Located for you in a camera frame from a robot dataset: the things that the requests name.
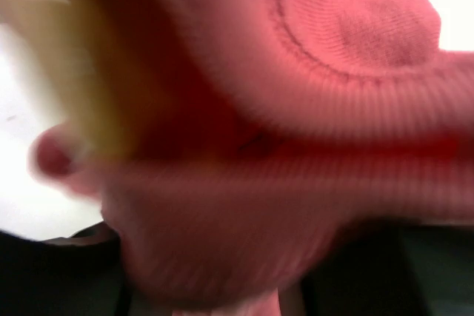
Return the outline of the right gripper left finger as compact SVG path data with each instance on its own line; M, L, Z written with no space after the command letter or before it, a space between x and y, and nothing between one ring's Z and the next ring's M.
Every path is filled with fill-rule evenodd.
M1 233L2 315L127 315L120 241L105 223L68 238Z

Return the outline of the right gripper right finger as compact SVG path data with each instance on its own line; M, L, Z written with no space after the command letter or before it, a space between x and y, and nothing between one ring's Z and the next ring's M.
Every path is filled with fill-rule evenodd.
M307 315L473 315L473 229L388 226L301 283Z

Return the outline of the red t-shirt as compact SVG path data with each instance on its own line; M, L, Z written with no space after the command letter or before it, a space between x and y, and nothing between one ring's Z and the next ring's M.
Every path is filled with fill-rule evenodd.
M99 2L145 69L101 42L136 145L73 158L63 124L35 159L100 197L152 300L278 315L363 221L473 221L473 55L439 48L429 0Z

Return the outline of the wooden hanger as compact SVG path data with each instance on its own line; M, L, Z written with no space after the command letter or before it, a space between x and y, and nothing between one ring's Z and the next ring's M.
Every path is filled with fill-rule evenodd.
M71 124L100 155L124 157L134 137L111 89L105 64L113 36L95 0L7 0Z

